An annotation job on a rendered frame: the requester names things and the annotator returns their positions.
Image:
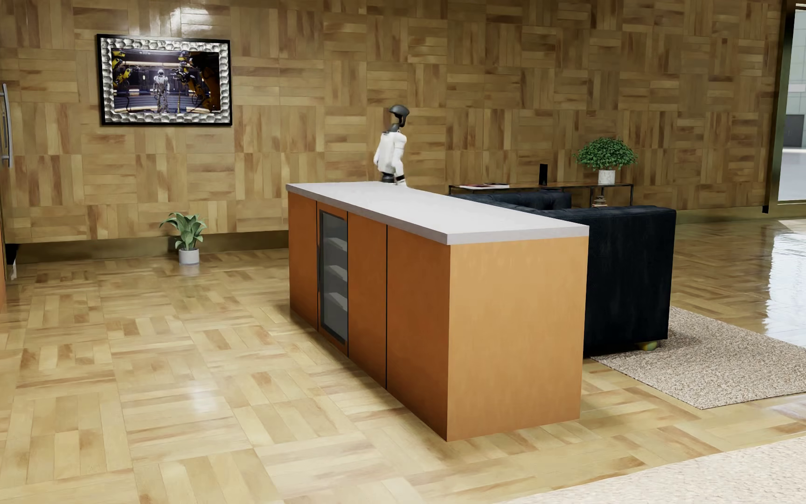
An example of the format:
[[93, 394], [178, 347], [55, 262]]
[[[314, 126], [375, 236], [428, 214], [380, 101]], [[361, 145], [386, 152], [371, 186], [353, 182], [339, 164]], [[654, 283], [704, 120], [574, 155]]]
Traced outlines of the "cream shaggy rug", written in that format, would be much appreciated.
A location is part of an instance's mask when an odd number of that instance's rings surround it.
[[806, 504], [806, 436], [501, 504]]

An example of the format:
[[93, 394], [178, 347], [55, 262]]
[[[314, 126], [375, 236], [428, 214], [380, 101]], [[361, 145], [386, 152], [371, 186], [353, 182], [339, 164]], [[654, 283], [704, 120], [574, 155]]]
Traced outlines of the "black sofa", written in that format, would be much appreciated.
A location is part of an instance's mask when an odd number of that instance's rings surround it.
[[586, 357], [668, 338], [675, 210], [655, 205], [573, 208], [570, 193], [553, 189], [455, 197], [588, 226]]

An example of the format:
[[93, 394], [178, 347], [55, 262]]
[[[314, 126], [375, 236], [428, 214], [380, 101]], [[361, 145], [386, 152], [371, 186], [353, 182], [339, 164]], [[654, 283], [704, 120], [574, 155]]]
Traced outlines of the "wooden kitchen island counter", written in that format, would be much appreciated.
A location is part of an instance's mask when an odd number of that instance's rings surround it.
[[377, 181], [287, 184], [292, 310], [319, 329], [319, 209], [348, 225], [342, 352], [444, 441], [580, 416], [589, 228]]

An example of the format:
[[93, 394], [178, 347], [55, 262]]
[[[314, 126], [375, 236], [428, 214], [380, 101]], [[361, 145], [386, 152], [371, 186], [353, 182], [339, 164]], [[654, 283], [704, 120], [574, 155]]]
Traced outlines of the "white humanoid robot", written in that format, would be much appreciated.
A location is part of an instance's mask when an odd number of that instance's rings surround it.
[[406, 175], [402, 156], [405, 153], [408, 138], [401, 131], [405, 126], [409, 109], [404, 105], [389, 107], [390, 114], [396, 118], [389, 128], [382, 132], [378, 148], [374, 156], [374, 165], [382, 174], [381, 181], [399, 187], [406, 187]]

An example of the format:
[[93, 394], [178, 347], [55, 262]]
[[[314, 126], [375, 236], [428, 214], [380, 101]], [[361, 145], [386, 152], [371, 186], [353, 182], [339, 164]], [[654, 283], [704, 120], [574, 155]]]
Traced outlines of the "bushy green potted plant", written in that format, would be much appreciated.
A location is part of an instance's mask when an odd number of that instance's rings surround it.
[[616, 182], [616, 171], [639, 161], [633, 149], [621, 138], [601, 137], [579, 149], [573, 155], [580, 165], [598, 172], [598, 184], [612, 186]]

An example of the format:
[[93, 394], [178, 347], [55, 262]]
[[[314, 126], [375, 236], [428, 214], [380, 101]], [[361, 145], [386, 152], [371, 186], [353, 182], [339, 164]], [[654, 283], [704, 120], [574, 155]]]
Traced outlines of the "silver framed wall picture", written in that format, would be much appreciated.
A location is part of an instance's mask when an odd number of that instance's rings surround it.
[[230, 126], [229, 40], [96, 36], [103, 126]]

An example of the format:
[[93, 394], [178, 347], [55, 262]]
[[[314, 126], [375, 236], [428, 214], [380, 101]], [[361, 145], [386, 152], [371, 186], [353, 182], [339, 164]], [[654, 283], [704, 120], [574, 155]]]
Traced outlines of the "glass door wine cooler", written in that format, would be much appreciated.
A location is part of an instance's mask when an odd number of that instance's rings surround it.
[[349, 343], [347, 220], [322, 208], [318, 215], [319, 329], [346, 353]]

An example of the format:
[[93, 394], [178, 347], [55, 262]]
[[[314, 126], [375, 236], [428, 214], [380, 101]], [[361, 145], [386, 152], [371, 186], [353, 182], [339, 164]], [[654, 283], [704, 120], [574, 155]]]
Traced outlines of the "small leafy potted plant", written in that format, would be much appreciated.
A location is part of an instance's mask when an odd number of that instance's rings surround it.
[[200, 264], [200, 251], [198, 243], [203, 241], [202, 232], [207, 228], [204, 221], [197, 214], [185, 215], [182, 212], [171, 212], [169, 217], [161, 224], [171, 224], [178, 235], [174, 239], [178, 261], [181, 266], [198, 266]]

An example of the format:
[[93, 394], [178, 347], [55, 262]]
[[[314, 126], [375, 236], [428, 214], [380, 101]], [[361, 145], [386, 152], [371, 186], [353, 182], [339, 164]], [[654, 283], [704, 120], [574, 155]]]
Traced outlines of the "beige speckled rug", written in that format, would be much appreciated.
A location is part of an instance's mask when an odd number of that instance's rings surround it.
[[806, 393], [804, 347], [677, 307], [667, 336], [594, 360], [699, 409]]

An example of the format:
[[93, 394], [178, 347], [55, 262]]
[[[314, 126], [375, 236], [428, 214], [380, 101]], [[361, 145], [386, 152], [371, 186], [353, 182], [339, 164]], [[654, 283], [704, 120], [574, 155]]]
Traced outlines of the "dark console table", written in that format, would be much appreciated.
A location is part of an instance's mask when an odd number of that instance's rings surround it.
[[611, 185], [602, 185], [597, 182], [593, 181], [583, 181], [583, 182], [548, 182], [546, 187], [541, 187], [538, 184], [531, 184], [531, 183], [516, 183], [516, 184], [509, 184], [510, 189], [505, 190], [481, 190], [481, 191], [469, 191], [463, 189], [455, 189], [455, 186], [458, 185], [449, 185], [447, 189], [447, 195], [451, 196], [454, 194], [480, 194], [480, 193], [487, 193], [493, 194], [498, 192], [526, 192], [526, 191], [539, 191], [539, 190], [554, 190], [554, 191], [569, 191], [569, 190], [578, 190], [578, 189], [586, 189], [588, 190], [589, 198], [592, 204], [595, 204], [595, 200], [598, 196], [604, 196], [606, 189], [615, 189], [615, 188], [626, 188], [630, 190], [629, 196], [629, 205], [634, 205], [634, 185], [628, 182], [616, 182]]

